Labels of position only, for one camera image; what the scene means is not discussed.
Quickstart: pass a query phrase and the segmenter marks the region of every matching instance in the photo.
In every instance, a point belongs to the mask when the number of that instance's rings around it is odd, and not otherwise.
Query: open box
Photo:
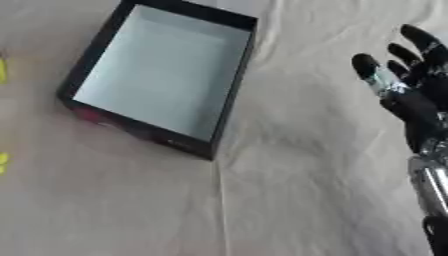
[[[58,97],[83,119],[212,160],[256,25],[180,0],[122,1]]]

